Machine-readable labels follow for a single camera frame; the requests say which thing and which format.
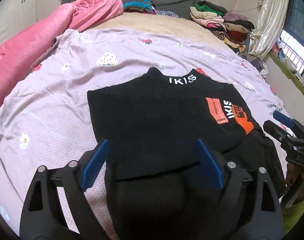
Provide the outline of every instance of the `blue striped pillow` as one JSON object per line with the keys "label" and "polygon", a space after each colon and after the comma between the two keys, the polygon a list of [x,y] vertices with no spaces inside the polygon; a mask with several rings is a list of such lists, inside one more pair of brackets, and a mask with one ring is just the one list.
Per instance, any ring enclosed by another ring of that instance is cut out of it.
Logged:
{"label": "blue striped pillow", "polygon": [[123,7],[125,10],[135,10],[135,11],[147,11],[153,13],[152,1],[151,0],[124,0]]}

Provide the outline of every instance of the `satin curtain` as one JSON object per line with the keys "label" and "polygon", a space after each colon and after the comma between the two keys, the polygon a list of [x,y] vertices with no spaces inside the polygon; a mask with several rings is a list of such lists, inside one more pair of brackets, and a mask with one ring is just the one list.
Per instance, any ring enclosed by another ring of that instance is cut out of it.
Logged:
{"label": "satin curtain", "polygon": [[264,59],[283,30],[289,0],[264,0],[248,53]]}

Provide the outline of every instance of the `blue gripper pad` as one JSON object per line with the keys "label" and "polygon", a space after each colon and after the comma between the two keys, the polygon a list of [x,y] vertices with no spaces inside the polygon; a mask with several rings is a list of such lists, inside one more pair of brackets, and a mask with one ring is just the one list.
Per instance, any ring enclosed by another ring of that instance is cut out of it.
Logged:
{"label": "blue gripper pad", "polygon": [[84,192],[93,186],[106,158],[108,157],[108,153],[109,141],[105,139],[83,170],[81,188]]}
{"label": "blue gripper pad", "polygon": [[293,128],[294,126],[292,119],[287,117],[285,114],[282,114],[281,112],[275,111],[273,113],[273,118],[288,128]]}
{"label": "blue gripper pad", "polygon": [[201,139],[196,140],[193,151],[201,163],[197,168],[201,172],[201,179],[204,180],[204,184],[223,189],[223,172]]}

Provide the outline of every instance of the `silver screw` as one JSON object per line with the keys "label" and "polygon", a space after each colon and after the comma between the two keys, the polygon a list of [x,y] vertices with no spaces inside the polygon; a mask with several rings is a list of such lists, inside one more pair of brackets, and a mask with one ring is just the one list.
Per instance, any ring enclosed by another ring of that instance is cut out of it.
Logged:
{"label": "silver screw", "polygon": [[77,161],[70,161],[68,165],[70,168],[74,168],[75,166],[77,166]]}
{"label": "silver screw", "polygon": [[45,166],[40,166],[38,168],[38,172],[44,172],[46,170],[46,167]]}
{"label": "silver screw", "polygon": [[236,168],[236,164],[234,162],[228,162],[227,166],[229,166],[231,169]]}
{"label": "silver screw", "polygon": [[266,169],[264,167],[260,167],[258,170],[260,173],[266,173]]}

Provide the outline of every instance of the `green fabric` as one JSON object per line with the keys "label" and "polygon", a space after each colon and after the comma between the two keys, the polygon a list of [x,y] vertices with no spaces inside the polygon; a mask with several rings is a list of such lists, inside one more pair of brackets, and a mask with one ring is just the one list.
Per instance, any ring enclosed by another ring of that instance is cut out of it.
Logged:
{"label": "green fabric", "polygon": [[221,12],[215,11],[212,8],[208,7],[207,5],[203,5],[200,6],[199,4],[195,5],[195,8],[199,11],[199,12],[214,12],[216,13],[218,16],[223,16],[223,14]]}
{"label": "green fabric", "polygon": [[273,53],[273,52],[269,52],[268,53],[269,56],[271,57],[271,59],[274,61],[274,63],[279,66],[279,68],[281,69],[281,71],[285,74],[285,76],[292,80],[292,82],[294,83],[294,85],[299,89],[299,91],[302,92],[302,94],[304,95],[304,87],[302,86],[302,84],[297,80],[297,78],[295,77],[295,75],[286,67],[286,65],[280,61],[280,59]]}
{"label": "green fabric", "polygon": [[284,231],[285,234],[287,234],[294,227],[294,225],[296,225],[296,223],[304,213],[304,200],[296,205],[293,205],[289,209],[286,209],[281,204],[281,209],[284,222]]}

